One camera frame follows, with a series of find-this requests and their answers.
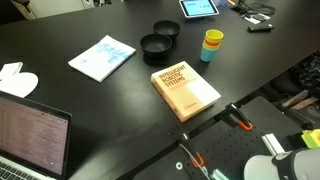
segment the small device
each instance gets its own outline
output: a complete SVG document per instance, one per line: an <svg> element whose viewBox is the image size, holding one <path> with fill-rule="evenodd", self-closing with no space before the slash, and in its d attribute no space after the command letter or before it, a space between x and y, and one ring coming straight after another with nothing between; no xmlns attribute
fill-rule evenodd
<svg viewBox="0 0 320 180"><path fill-rule="evenodd" d="M261 21L261 22L266 20L265 16L260 15L260 14L253 15L252 17L258 21Z"/></svg>
<svg viewBox="0 0 320 180"><path fill-rule="evenodd" d="M212 0L179 0L186 18L218 15L219 11Z"/></svg>
<svg viewBox="0 0 320 180"><path fill-rule="evenodd" d="M249 32L259 32L259 31L271 31L273 29L272 24L262 24L248 27Z"/></svg>

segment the tablet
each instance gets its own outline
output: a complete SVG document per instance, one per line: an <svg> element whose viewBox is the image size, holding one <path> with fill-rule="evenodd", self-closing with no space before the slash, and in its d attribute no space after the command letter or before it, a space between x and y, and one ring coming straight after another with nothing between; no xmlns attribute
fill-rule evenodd
<svg viewBox="0 0 320 180"><path fill-rule="evenodd" d="M219 14L212 0L179 0L186 18L197 18Z"/></svg>

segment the blue cup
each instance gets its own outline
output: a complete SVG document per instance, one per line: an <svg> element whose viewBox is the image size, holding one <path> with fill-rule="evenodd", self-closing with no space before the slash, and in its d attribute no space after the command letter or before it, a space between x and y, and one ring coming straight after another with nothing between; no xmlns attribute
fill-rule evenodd
<svg viewBox="0 0 320 180"><path fill-rule="evenodd" d="M203 62L210 62L214 58L214 56L216 55L217 51L218 51L218 49L210 50L210 49L207 49L206 47L204 47L204 45L202 45L200 59Z"/></svg>

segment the book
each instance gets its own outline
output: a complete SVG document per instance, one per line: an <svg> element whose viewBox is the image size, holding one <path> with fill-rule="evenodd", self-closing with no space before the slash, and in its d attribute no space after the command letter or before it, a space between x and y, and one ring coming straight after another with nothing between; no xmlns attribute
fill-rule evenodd
<svg viewBox="0 0 320 180"><path fill-rule="evenodd" d="M136 50L110 36L69 61L69 65L92 79L102 82L129 59Z"/></svg>
<svg viewBox="0 0 320 180"><path fill-rule="evenodd" d="M185 61L153 73L151 83L181 122L203 111L221 97Z"/></svg>

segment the tablet screen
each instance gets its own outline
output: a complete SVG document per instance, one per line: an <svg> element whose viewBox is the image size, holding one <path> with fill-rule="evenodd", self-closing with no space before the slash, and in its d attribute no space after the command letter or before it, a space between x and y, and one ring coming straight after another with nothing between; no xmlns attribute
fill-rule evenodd
<svg viewBox="0 0 320 180"><path fill-rule="evenodd" d="M209 0L188 0L181 1L185 13L188 16L198 16L205 14L216 14L214 5Z"/></svg>

